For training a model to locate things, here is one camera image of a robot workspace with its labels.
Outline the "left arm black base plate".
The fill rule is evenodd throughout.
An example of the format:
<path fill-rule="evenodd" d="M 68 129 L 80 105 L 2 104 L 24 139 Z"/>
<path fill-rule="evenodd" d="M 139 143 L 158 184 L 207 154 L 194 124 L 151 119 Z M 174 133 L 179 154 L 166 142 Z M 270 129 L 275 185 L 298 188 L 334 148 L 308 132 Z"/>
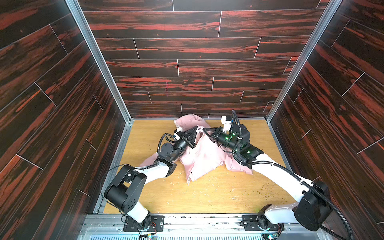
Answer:
<path fill-rule="evenodd" d="M 141 223 L 126 217 L 123 232 L 162 232 L 164 221 L 165 216 L 162 215 L 148 215 Z"/>

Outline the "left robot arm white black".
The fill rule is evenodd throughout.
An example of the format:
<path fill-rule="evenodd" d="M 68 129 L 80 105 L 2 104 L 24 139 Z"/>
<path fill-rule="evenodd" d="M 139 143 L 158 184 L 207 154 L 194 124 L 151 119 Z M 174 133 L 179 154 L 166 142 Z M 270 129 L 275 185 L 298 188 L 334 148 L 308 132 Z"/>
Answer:
<path fill-rule="evenodd" d="M 150 226 L 151 213 L 140 202 L 145 184 L 170 176 L 176 169 L 175 163 L 188 147 L 196 147 L 198 126 L 189 130 L 178 128 L 174 134 L 165 133 L 158 143 L 157 157 L 144 167 L 122 165 L 117 175 L 106 187 L 102 196 L 110 205 L 126 216 L 129 224 L 138 230 Z"/>

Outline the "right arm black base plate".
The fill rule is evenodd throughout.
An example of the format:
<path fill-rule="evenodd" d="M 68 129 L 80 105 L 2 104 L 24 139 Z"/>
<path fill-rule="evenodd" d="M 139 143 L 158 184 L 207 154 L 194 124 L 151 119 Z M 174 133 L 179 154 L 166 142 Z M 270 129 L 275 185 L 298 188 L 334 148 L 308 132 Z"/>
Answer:
<path fill-rule="evenodd" d="M 265 216 L 259 215 L 242 215 L 240 226 L 245 231 L 272 231 L 278 232 L 284 230 L 282 224 L 272 224 Z"/>

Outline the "pink zip-up jacket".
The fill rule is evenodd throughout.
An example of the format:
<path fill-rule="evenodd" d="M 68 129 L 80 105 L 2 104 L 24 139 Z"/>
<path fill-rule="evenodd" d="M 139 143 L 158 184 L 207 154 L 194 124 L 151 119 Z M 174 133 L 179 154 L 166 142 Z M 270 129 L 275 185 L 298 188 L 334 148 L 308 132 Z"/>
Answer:
<path fill-rule="evenodd" d="M 202 118 L 194 114 L 185 115 L 175 120 L 175 125 L 183 130 L 198 126 L 196 147 L 194 149 L 188 147 L 186 152 L 178 159 L 185 166 L 188 183 L 222 165 L 226 165 L 230 171 L 252 174 L 250 168 L 237 163 L 233 157 L 230 157 L 217 144 L 210 141 L 203 132 L 203 128 L 210 128 L 210 126 Z M 145 166 L 152 164 L 156 157 L 157 152 L 149 157 L 150 162 L 146 161 L 147 165 Z"/>

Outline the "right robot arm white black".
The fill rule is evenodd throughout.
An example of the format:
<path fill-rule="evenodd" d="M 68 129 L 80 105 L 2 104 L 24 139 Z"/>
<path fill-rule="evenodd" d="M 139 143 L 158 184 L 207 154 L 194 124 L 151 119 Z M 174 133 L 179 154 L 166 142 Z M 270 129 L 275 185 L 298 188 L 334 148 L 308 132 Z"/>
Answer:
<path fill-rule="evenodd" d="M 312 232 L 321 229 L 341 240 L 342 236 L 323 226 L 328 216 L 335 212 L 348 234 L 345 238 L 354 239 L 348 220 L 331 201 L 328 186 L 321 181 L 315 183 L 301 177 L 272 160 L 250 144 L 250 133 L 244 125 L 233 127 L 228 134 L 221 127 L 203 128 L 203 132 L 213 143 L 230 149 L 235 161 L 241 166 L 264 175 L 295 199 L 297 204 L 291 207 L 269 206 L 265 209 L 264 216 L 271 224 L 296 223 Z"/>

